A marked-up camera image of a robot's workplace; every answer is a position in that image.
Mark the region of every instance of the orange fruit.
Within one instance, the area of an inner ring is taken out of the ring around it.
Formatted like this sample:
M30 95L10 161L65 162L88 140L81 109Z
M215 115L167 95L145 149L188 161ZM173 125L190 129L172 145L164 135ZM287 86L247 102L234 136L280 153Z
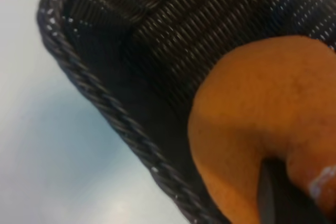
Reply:
M279 157L291 181L331 215L336 206L336 55L286 36L225 55L199 88L188 124L194 162L233 224L258 224L260 162Z

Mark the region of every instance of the white surface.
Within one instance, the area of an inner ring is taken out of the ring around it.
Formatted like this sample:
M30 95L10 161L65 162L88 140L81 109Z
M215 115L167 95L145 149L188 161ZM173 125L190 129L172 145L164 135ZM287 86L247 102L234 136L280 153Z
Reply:
M186 224L42 47L38 0L0 0L0 223Z

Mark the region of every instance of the wicker basket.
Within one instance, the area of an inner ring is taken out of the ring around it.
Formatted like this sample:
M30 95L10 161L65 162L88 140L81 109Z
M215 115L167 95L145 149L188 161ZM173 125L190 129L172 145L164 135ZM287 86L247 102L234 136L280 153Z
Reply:
M43 43L191 223L229 223L192 162L193 96L233 48L302 34L336 48L336 0L41 0Z

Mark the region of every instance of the braided rim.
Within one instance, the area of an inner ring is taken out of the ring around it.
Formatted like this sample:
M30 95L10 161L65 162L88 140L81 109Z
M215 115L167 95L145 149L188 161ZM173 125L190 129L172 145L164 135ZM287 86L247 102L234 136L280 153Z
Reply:
M67 0L41 0L37 21L46 49L55 57L61 69L90 100L116 130L141 162L151 171L154 180L169 195L191 223L230 223L212 216L197 193L183 176L163 156L161 150L144 133L143 128L130 118L122 104L113 97L102 82L90 72L63 31L62 13ZM47 29L49 17L41 9L53 10L55 19L53 35Z

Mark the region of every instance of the white background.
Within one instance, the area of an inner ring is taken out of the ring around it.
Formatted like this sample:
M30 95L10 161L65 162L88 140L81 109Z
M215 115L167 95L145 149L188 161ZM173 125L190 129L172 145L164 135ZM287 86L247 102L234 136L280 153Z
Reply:
M0 223L186 224L42 47L38 0L0 0Z

